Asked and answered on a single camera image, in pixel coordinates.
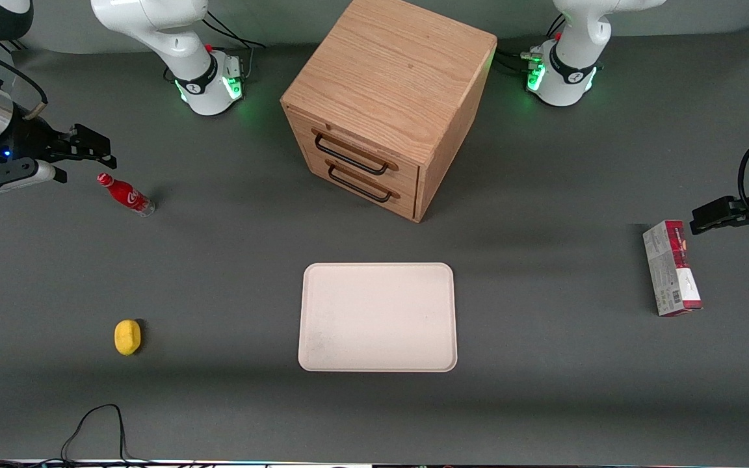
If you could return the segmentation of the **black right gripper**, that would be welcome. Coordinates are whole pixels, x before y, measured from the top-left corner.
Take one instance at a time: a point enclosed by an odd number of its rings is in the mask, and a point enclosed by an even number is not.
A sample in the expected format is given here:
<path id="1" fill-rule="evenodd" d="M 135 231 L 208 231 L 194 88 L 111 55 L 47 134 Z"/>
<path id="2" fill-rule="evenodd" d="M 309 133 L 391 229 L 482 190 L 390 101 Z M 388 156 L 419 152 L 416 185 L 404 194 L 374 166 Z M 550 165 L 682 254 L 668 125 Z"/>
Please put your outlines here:
<path id="1" fill-rule="evenodd" d="M 66 133 L 53 130 L 42 119 L 0 116 L 0 177 L 57 177 L 51 163 L 98 162 L 117 169 L 111 141 L 85 125 Z"/>

